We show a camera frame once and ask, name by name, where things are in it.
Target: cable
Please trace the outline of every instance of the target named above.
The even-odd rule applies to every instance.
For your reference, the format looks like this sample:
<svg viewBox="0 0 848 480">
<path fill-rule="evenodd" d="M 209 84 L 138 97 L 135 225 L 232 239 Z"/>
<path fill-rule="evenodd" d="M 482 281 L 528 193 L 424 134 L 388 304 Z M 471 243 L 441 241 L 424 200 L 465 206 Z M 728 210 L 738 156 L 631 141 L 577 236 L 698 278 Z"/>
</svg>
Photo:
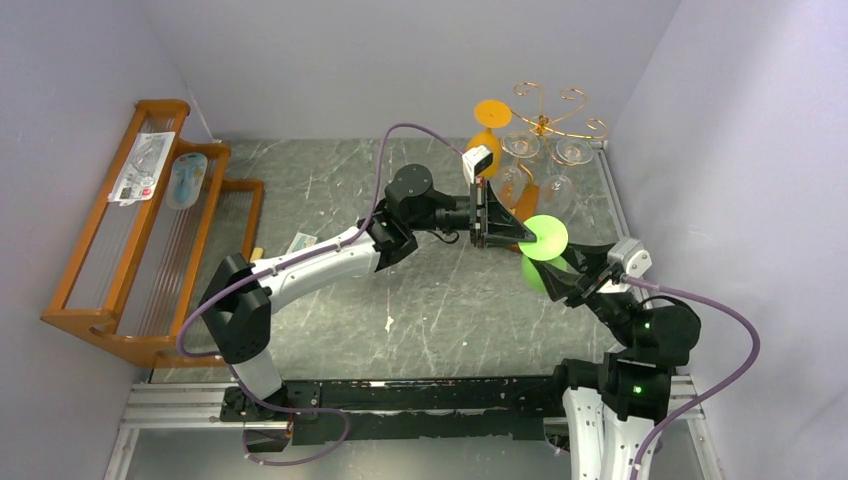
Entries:
<svg viewBox="0 0 848 480">
<path fill-rule="evenodd" d="M 678 290 L 676 288 L 666 287 L 663 285 L 658 285 L 656 283 L 651 283 L 645 281 L 641 278 L 635 278 L 625 275 L 622 279 L 622 282 L 629 283 L 635 287 L 644 288 L 647 290 L 655 290 L 660 293 L 667 293 L 669 295 L 674 295 L 676 297 L 685 298 L 687 300 L 692 300 L 694 302 L 702 303 L 707 305 L 708 307 L 712 307 L 720 312 L 726 313 L 733 317 L 736 321 L 742 324 L 745 327 L 745 330 L 748 331 L 748 334 L 751 335 L 751 353 L 748 354 L 748 358 L 742 362 L 736 370 L 733 371 L 730 375 L 727 376 L 724 380 L 718 382 L 715 386 L 707 390 L 706 392 L 698 395 L 693 398 L 689 402 L 687 402 L 682 407 L 678 408 L 674 412 L 670 413 L 667 417 L 665 417 L 660 423 L 658 423 L 653 430 L 651 430 L 648 435 L 645 437 L 645 440 L 642 441 L 639 450 L 636 451 L 636 456 L 633 459 L 633 469 L 630 471 L 630 480 L 636 480 L 636 477 L 639 474 L 639 468 L 642 465 L 642 457 L 645 456 L 645 452 L 648 449 L 648 446 L 653 442 L 654 438 L 659 435 L 665 427 L 667 427 L 671 422 L 673 422 L 677 417 L 686 413 L 690 408 L 698 405 L 699 403 L 707 400 L 718 392 L 727 388 L 731 383 L 735 382 L 739 377 L 742 376 L 745 372 L 751 368 L 751 365 L 754 364 L 754 361 L 757 360 L 757 356 L 760 354 L 760 334 L 757 333 L 757 329 L 754 328 L 754 325 L 745 318 L 741 313 L 736 310 L 724 305 L 723 303 L 717 302 L 715 300 L 709 299 L 707 297 L 702 297 L 695 293 L 686 292 L 684 290 Z"/>
<path fill-rule="evenodd" d="M 448 142 L 445 138 L 443 138 L 441 135 L 430 130 L 427 127 L 423 127 L 421 125 L 416 125 L 414 123 L 397 123 L 395 125 L 392 125 L 388 130 L 386 130 L 386 134 L 383 135 L 383 139 L 380 142 L 380 150 L 377 153 L 377 167 L 376 167 L 376 179 L 375 179 L 375 185 L 374 185 L 374 195 L 371 197 L 371 206 L 368 209 L 368 214 L 365 215 L 365 220 L 362 222 L 362 225 L 359 227 L 359 230 L 357 230 L 356 233 L 351 238 L 341 242 L 342 247 L 350 245 L 353 242 L 355 242 L 357 239 L 359 239 L 359 237 L 361 237 L 365 233 L 365 231 L 368 229 L 368 225 L 371 223 L 371 219 L 374 216 L 374 211 L 377 208 L 377 201 L 380 198 L 380 184 L 381 184 L 381 181 L 382 181 L 383 156 L 384 156 L 384 153 L 385 153 L 385 150 L 386 150 L 386 142 L 389 139 L 389 135 L 394 130 L 396 130 L 398 128 L 412 128 L 412 129 L 415 129 L 415 130 L 420 130 L 420 131 L 430 135 L 431 137 L 435 138 L 439 142 L 444 143 L 445 145 L 447 145 L 448 147 L 453 149 L 455 152 L 457 152 L 459 155 L 462 155 L 461 150 L 459 150 L 456 147 L 454 147 L 453 145 L 451 145 L 450 142 Z M 262 270 L 260 272 L 249 275 L 249 276 L 233 283 L 232 285 L 229 285 L 227 288 L 221 290 L 220 292 L 216 293 L 209 300 L 206 300 L 205 302 L 203 302 L 202 305 L 197 307 L 197 309 L 195 311 L 193 311 L 191 313 L 191 315 L 188 316 L 186 321 L 183 323 L 182 327 L 180 327 L 180 331 L 177 334 L 177 339 L 176 339 L 177 352 L 179 352 L 180 355 L 182 355 L 184 357 L 189 357 L 189 358 L 201 358 L 201 357 L 209 357 L 209 356 L 213 356 L 213 355 L 218 355 L 219 352 L 215 351 L 215 350 L 210 350 L 210 351 L 206 351 L 206 352 L 189 352 L 185 348 L 186 334 L 187 334 L 188 330 L 191 328 L 191 326 L 197 321 L 197 319 L 200 318 L 200 316 L 203 314 L 203 312 L 205 312 L 206 310 L 209 310 L 209 308 L 211 308 L 213 305 L 218 303 L 221 299 L 223 299 L 227 295 L 233 293 L 234 291 L 238 290 L 239 288 L 247 285 L 248 283 L 251 283 L 253 281 L 258 281 L 262 278 L 267 277 L 268 275 L 275 275 L 280 270 L 284 270 L 286 268 L 289 268 L 292 265 L 295 265 L 299 262 L 302 262 L 302 261 L 307 260 L 309 258 L 315 257 L 317 255 L 322 255 L 324 253 L 333 251 L 336 248 L 337 247 L 335 245 L 328 245 L 326 247 L 321 247 L 321 248 L 318 248 L 316 250 L 312 250 L 312 251 L 309 251 L 309 252 L 302 253 L 300 255 L 296 255 L 296 256 L 294 256 L 290 259 L 287 259 L 287 260 L 284 260 L 284 261 L 278 263 L 277 265 L 274 265 L 273 268 L 267 268 L 267 269 Z M 241 390 L 244 392 L 244 394 L 257 405 L 265 407 L 269 410 L 273 410 L 273 411 L 276 411 L 276 412 L 282 412 L 282 413 L 288 413 L 288 414 L 329 413 L 329 414 L 332 414 L 332 415 L 340 416 L 342 418 L 342 420 L 344 420 L 344 424 L 345 424 L 344 431 L 342 432 L 342 435 L 339 437 L 338 440 L 333 442 L 329 447 L 325 448 L 324 450 L 322 450 L 322 451 L 320 451 L 320 452 L 318 452 L 315 455 L 312 455 L 310 457 L 302 458 L 302 459 L 299 459 L 299 460 L 286 461 L 286 462 L 266 461 L 266 460 L 261 460 L 258 457 L 254 456 L 253 454 L 251 454 L 248 451 L 246 435 L 242 435 L 242 445 L 243 445 L 243 448 L 244 448 L 245 458 L 247 458 L 248 460 L 250 460 L 254 463 L 258 463 L 259 465 L 269 465 L 269 466 L 280 466 L 280 467 L 282 467 L 282 466 L 302 465 L 304 463 L 308 463 L 308 462 L 311 462 L 313 460 L 318 460 L 319 458 L 322 458 L 325 455 L 332 452 L 333 450 L 339 448 L 341 446 L 341 444 L 344 443 L 345 439 L 347 438 L 348 434 L 350 433 L 350 417 L 344 411 L 339 410 L 339 409 L 335 409 L 335 408 L 288 408 L 288 407 L 280 407 L 278 405 L 270 404 L 270 403 L 265 402 L 264 400 L 258 398 L 256 395 L 253 394 L 253 392 L 248 390 L 247 386 L 244 383 L 242 383 L 241 379 L 238 378 L 238 375 L 236 374 L 236 372 L 232 368 L 232 366 L 230 366 L 230 372 L 232 372 L 233 377 L 236 378 L 236 381 L 238 382 L 238 385 L 241 388 Z"/>
<path fill-rule="evenodd" d="M 348 414 L 345 413 L 344 411 L 339 410 L 337 408 L 321 408 L 321 407 L 316 407 L 316 408 L 289 408 L 289 407 L 281 407 L 279 405 L 274 405 L 274 404 L 268 403 L 265 400 L 262 400 L 259 397 L 257 397 L 256 395 L 254 395 L 253 392 L 251 392 L 250 390 L 248 390 L 247 386 L 244 383 L 242 383 L 241 379 L 239 379 L 236 376 L 236 371 L 235 371 L 235 369 L 233 369 L 232 366 L 230 366 L 230 372 L 232 373 L 232 375 L 234 377 L 236 377 L 236 381 L 238 382 L 239 387 L 244 392 L 244 394 L 247 396 L 247 398 L 249 398 L 253 403 L 255 403 L 255 404 L 257 404 L 261 407 L 265 407 L 268 410 L 273 410 L 275 412 L 282 412 L 282 413 L 288 413 L 288 414 L 329 413 L 329 414 L 337 415 L 337 416 L 341 417 L 342 420 L 344 420 L 344 424 L 345 424 L 344 430 L 342 431 L 342 434 L 339 436 L 339 439 L 336 440 L 335 442 L 331 443 L 329 447 L 325 448 L 324 450 L 321 450 L 320 452 L 316 453 L 315 455 L 311 455 L 309 457 L 304 457 L 304 458 L 299 458 L 297 460 L 289 460 L 289 461 L 262 460 L 261 458 L 257 457 L 256 455 L 253 455 L 252 453 L 250 453 L 250 451 L 247 448 L 247 436 L 242 434 L 241 439 L 242 439 L 242 449 L 244 450 L 244 458 L 250 460 L 251 462 L 257 463 L 257 464 L 263 465 L 263 466 L 267 465 L 269 467 L 293 467 L 295 465 L 303 465 L 304 463 L 309 463 L 313 460 L 318 460 L 319 458 L 323 458 L 323 457 L 329 455 L 333 450 L 341 447 L 342 444 L 344 443 L 345 439 L 347 439 L 348 434 L 350 434 L 350 416 L 348 416 Z"/>
<path fill-rule="evenodd" d="M 446 243 L 448 245 L 453 245 L 454 243 L 459 241 L 459 232 L 457 232 L 457 231 L 451 232 L 451 233 L 453 233 L 453 236 L 451 236 L 450 239 L 441 236 L 439 234 L 439 232 L 437 232 L 435 230 L 424 230 L 424 231 L 429 233 L 430 235 L 433 235 L 434 237 L 438 238 L 440 242 Z"/>
</svg>

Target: wine glass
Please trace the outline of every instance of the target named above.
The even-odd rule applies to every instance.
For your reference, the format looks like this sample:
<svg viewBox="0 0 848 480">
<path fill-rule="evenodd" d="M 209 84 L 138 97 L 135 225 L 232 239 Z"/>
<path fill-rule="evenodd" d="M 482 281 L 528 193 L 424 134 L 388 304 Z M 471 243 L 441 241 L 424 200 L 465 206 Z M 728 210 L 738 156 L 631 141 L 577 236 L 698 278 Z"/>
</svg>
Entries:
<svg viewBox="0 0 848 480">
<path fill-rule="evenodd" d="M 501 147 L 516 158 L 532 158 L 539 153 L 539 139 L 533 132 L 508 133 L 501 137 Z"/>
<path fill-rule="evenodd" d="M 577 190 L 570 178 L 563 174 L 551 175 L 539 185 L 535 213 L 564 220 L 576 198 Z"/>
<path fill-rule="evenodd" d="M 518 160 L 512 165 L 501 168 L 489 180 L 498 200 L 508 209 L 515 208 L 518 199 L 530 183 L 527 173 L 518 168 L 517 162 Z"/>
<path fill-rule="evenodd" d="M 579 138 L 565 137 L 557 142 L 557 155 L 562 159 L 562 162 L 568 166 L 583 165 L 589 163 L 595 157 L 595 150 L 589 145 L 589 142 L 580 140 Z"/>
</svg>

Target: wooden rack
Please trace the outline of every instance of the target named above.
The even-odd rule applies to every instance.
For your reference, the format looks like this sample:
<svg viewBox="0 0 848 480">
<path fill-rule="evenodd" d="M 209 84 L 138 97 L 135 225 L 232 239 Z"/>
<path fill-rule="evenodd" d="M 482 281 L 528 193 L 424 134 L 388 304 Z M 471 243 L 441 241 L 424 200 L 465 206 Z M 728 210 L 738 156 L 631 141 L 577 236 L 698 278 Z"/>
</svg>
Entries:
<svg viewBox="0 0 848 480">
<path fill-rule="evenodd" d="M 189 106 L 181 100 L 143 100 L 106 174 L 94 207 L 59 286 L 41 318 L 140 367 L 202 366 L 220 360 L 176 355 L 176 335 L 196 306 L 198 270 L 216 207 L 229 192 L 252 192 L 242 254 L 253 248 L 263 184 L 227 180 L 227 145 L 179 138 Z M 139 133 L 176 133 L 153 198 L 129 206 L 108 195 Z M 188 209 L 160 208 L 171 166 L 184 153 L 209 160 L 197 202 Z"/>
</svg>

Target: metal frame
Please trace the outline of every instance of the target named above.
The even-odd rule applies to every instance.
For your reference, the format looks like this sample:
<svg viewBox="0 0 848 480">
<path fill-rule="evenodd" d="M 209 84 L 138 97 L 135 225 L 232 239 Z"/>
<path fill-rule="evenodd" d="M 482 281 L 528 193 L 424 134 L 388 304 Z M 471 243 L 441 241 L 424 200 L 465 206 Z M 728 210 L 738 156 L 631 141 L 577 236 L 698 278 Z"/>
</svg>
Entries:
<svg viewBox="0 0 848 480">
<path fill-rule="evenodd" d="M 618 195 L 613 186 L 606 158 L 606 142 L 592 142 L 598 152 L 598 169 L 607 187 L 620 235 L 628 235 Z M 183 383 L 133 385 L 127 407 L 118 429 L 115 447 L 104 480 L 125 480 L 141 430 L 169 429 L 285 429 L 281 422 L 228 422 L 218 419 L 224 391 L 235 383 Z M 672 379 L 669 411 L 676 410 L 697 395 L 689 375 Z M 703 476 L 707 480 L 724 480 L 724 470 L 712 443 L 704 411 L 697 406 L 680 417 L 686 421 Z M 564 417 L 545 418 L 545 425 L 567 425 Z"/>
</svg>

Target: gray marble surface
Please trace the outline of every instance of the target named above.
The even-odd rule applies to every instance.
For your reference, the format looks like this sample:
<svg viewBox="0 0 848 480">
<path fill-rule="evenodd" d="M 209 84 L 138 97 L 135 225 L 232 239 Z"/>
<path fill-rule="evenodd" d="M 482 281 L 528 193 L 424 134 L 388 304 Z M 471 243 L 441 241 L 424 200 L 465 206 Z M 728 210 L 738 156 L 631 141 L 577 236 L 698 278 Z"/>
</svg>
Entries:
<svg viewBox="0 0 848 480">
<path fill-rule="evenodd" d="M 228 176 L 265 182 L 256 244 L 265 248 L 266 257 L 284 254 L 298 231 L 327 239 L 353 225 L 369 206 L 378 140 L 230 145 Z M 429 168 L 438 190 L 467 192 L 456 153 L 428 139 L 389 142 L 383 186 L 410 163 Z M 597 159 L 567 169 L 578 192 L 563 218 L 571 242 L 618 239 L 620 229 L 602 171 Z M 220 259 L 239 250 L 247 200 L 222 202 L 204 253 L 198 293 Z M 274 315 L 270 350 L 284 378 L 547 374 L 565 357 L 599 361 L 615 345 L 585 307 L 568 309 L 530 290 L 521 278 L 518 254 L 475 249 L 467 235 L 455 245 L 444 245 L 426 233 L 418 240 L 418 251 L 400 264 L 328 286 Z M 208 349 L 205 327 L 196 327 L 189 346 Z M 228 378 L 220 368 L 161 369 L 153 374 L 157 382 Z"/>
</svg>

